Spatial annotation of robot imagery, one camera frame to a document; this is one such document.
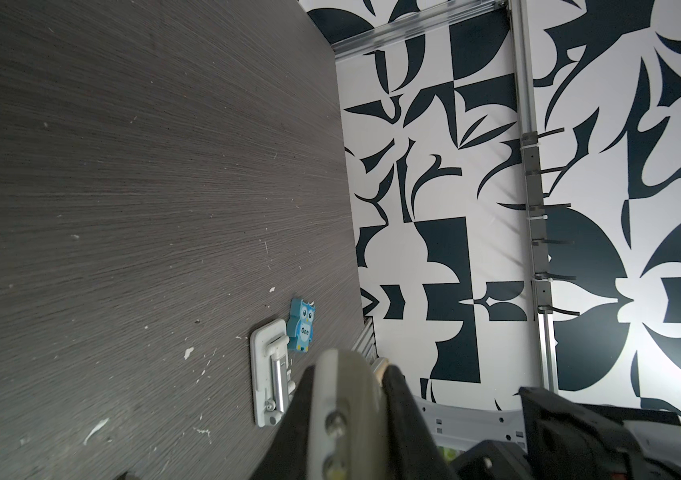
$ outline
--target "gray wood grain surface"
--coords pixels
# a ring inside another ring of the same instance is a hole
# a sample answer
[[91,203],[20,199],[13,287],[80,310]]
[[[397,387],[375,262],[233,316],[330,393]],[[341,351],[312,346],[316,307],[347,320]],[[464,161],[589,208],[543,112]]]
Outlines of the gray wood grain surface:
[[273,434],[248,336],[293,295],[300,378],[363,323],[334,56],[297,2],[0,3],[0,479],[246,477]]

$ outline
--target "white scratch mark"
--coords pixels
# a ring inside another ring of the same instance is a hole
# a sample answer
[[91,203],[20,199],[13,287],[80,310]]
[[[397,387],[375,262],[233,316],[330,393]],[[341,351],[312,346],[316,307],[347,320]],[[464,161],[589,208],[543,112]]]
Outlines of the white scratch mark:
[[106,418],[105,420],[101,420],[92,430],[90,430],[90,434],[85,438],[85,445],[87,445],[87,440],[89,440],[90,437],[94,436],[98,430],[103,428],[103,426],[106,423],[108,423],[108,418]]
[[194,427],[194,430],[196,430],[199,433],[206,433],[207,434],[207,440],[208,440],[208,442],[210,442],[210,445],[212,445],[212,438],[210,437],[210,431],[209,430],[200,430],[199,428],[195,428],[195,427]]

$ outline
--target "black and white wallpaper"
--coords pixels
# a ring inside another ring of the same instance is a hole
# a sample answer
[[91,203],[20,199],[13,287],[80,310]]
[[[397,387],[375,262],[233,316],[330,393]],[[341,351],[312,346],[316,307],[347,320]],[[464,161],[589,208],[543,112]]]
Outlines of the black and white wallpaper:
[[413,394],[520,408],[539,385],[505,12],[337,64],[364,312]]
[[298,3],[332,44],[446,1],[298,0]]
[[559,386],[681,416],[681,2],[528,5]]

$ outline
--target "blue owl toy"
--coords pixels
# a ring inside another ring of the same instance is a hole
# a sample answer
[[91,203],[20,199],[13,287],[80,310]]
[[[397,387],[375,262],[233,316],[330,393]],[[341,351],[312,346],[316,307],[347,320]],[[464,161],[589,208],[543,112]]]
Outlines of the blue owl toy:
[[316,309],[299,298],[293,298],[288,321],[288,350],[308,352],[314,339],[314,313]]

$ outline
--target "abstract patterned backdrop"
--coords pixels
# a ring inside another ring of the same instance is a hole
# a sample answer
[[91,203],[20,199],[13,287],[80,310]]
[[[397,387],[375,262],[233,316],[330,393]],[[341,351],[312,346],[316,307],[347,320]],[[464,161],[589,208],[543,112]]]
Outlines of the abstract patterned backdrop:
[[681,416],[681,2],[531,0],[559,386]]
[[521,408],[539,385],[503,11],[338,62],[365,314],[415,395]]
[[332,44],[446,1],[298,0],[298,3]]

